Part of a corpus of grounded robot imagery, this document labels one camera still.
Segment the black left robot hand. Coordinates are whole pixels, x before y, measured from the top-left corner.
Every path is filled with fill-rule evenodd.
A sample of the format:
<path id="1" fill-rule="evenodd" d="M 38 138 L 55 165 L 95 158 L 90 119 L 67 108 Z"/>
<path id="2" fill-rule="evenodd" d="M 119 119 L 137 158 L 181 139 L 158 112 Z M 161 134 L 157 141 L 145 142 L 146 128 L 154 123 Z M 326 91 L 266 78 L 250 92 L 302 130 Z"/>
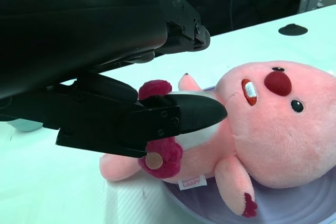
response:
<path id="1" fill-rule="evenodd" d="M 205 129 L 227 111 L 201 93 L 139 101 L 102 73 L 209 44 L 186 0 L 1 0 L 1 120 L 40 122 L 59 146 L 141 158 L 149 141 Z"/>

